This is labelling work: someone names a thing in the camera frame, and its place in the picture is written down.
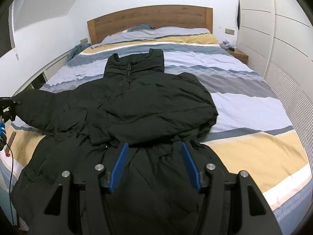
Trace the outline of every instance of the electrical outlet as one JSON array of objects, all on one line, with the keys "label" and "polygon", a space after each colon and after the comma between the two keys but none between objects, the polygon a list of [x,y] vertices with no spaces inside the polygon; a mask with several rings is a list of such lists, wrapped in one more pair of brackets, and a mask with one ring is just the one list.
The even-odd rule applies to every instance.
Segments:
[{"label": "electrical outlet", "polygon": [[87,43],[87,42],[88,42],[87,38],[80,40],[80,43]]},{"label": "electrical outlet", "polygon": [[231,30],[231,29],[226,28],[225,33],[235,35],[235,30]]}]

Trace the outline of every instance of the black jacket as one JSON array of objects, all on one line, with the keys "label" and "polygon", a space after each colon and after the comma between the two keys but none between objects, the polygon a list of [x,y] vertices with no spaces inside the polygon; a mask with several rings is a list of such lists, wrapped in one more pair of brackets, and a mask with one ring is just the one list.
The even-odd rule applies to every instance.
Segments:
[{"label": "black jacket", "polygon": [[175,141],[190,141],[207,163],[227,172],[198,143],[218,115],[211,95],[192,74],[164,73],[162,50],[113,54],[102,79],[56,94],[30,90],[14,100],[22,103],[17,115],[46,134],[12,192],[28,225],[62,171],[84,182],[87,167],[120,141],[129,143],[130,154],[119,188],[107,197],[117,234],[193,233],[203,197],[191,187]]}]

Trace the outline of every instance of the silver bolt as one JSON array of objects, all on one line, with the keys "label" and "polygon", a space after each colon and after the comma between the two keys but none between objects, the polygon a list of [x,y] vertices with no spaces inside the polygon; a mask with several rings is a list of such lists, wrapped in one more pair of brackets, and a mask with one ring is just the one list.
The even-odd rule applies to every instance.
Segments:
[{"label": "silver bolt", "polygon": [[69,176],[69,174],[70,174],[69,171],[65,170],[62,172],[62,177],[67,178]]},{"label": "silver bolt", "polygon": [[101,171],[104,169],[104,166],[102,164],[97,164],[94,168],[98,171]]},{"label": "silver bolt", "polygon": [[214,164],[207,164],[207,169],[208,170],[214,170],[215,169],[215,165]]},{"label": "silver bolt", "polygon": [[249,176],[249,173],[248,173],[247,171],[245,171],[245,170],[242,170],[242,171],[240,172],[240,175],[241,175],[242,177],[246,178],[246,177]]}]

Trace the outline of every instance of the wooden nightstand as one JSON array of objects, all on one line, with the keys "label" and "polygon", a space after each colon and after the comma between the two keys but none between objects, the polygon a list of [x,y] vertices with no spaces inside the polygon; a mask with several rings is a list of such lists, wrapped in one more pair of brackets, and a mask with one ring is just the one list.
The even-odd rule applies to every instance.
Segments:
[{"label": "wooden nightstand", "polygon": [[248,58],[245,53],[241,52],[239,49],[236,49],[235,51],[230,51],[229,49],[226,50],[228,53],[230,53],[233,57],[237,58],[239,61],[241,61],[244,64],[248,63]]}]

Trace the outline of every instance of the striped duvet cover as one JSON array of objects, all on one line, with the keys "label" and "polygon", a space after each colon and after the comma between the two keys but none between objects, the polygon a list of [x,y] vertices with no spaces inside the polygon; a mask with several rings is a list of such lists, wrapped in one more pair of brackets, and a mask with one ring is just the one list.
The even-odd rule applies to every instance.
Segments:
[{"label": "striped duvet cover", "polygon": [[[229,172],[247,170],[273,210],[283,234],[300,223],[312,197],[308,157],[278,97],[263,78],[224,51],[206,29],[168,27],[109,36],[62,67],[42,90],[60,92],[103,77],[108,57],[164,51],[165,73],[189,72],[211,93],[217,123],[201,142],[210,146]],[[14,179],[44,137],[19,118],[8,128]],[[12,159],[0,152],[0,186],[8,191]]]}]

